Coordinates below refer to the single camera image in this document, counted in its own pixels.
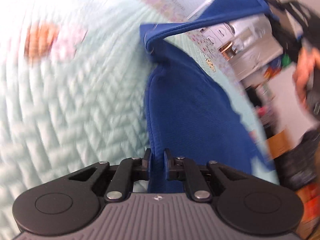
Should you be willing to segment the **person's right hand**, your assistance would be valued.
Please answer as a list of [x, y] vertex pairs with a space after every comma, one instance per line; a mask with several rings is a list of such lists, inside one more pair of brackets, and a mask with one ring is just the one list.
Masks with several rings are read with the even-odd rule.
[[319, 50], [313, 48], [311, 51], [307, 51], [305, 48], [302, 48], [299, 52], [296, 70], [292, 77], [297, 96], [305, 109], [308, 108], [306, 104], [306, 85], [315, 67], [319, 68]]

